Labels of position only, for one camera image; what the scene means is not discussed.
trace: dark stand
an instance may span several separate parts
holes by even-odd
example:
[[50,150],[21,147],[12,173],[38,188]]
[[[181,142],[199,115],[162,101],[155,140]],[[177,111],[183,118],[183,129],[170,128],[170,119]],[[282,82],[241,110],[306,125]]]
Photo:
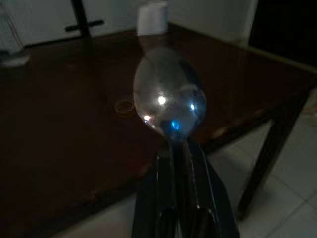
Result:
[[288,135],[292,131],[308,95],[309,94],[307,93],[295,97],[272,113],[272,127],[265,139],[249,182],[237,207],[238,220],[243,220],[247,216],[254,196],[266,181],[267,175],[277,161],[279,153],[281,152]]
[[196,143],[160,149],[137,193],[132,238],[174,238],[175,232],[239,237],[225,187]]

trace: tabletop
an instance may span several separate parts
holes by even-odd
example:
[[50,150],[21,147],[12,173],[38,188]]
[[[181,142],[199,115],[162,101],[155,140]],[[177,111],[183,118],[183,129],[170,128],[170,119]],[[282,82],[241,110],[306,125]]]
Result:
[[[184,28],[169,45],[197,72],[207,116],[193,139],[253,120],[316,84],[310,72]],[[0,236],[21,237],[99,194],[128,190],[163,138],[114,104],[133,94],[143,56],[133,31],[28,49],[30,62],[0,69]]]

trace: dark wooden table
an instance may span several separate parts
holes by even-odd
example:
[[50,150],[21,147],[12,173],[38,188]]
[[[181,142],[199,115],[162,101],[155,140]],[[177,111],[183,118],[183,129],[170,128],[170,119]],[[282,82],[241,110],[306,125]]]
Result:
[[[208,112],[193,134],[211,152],[273,120],[238,207],[246,214],[316,76],[219,40],[168,34],[199,75]],[[48,237],[133,193],[163,139],[114,104],[132,95],[133,32],[37,46],[0,69],[0,237]]]

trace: floor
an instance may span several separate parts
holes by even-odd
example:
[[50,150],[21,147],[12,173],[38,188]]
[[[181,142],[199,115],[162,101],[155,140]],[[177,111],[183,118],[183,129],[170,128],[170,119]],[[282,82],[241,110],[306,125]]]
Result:
[[[269,124],[209,160],[222,178],[234,208]],[[241,238],[317,237],[317,119],[301,116],[249,217],[239,223]],[[131,237],[135,196],[58,234],[55,238]]]

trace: table leg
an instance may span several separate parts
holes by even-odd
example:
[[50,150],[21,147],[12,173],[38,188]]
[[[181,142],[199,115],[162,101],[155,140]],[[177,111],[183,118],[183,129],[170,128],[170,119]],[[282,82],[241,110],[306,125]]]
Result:
[[238,220],[243,220],[247,216],[254,196],[266,181],[267,175],[277,161],[279,153],[292,131],[307,97],[308,94],[296,97],[273,112],[272,127],[265,139],[258,160],[237,207],[236,216]]

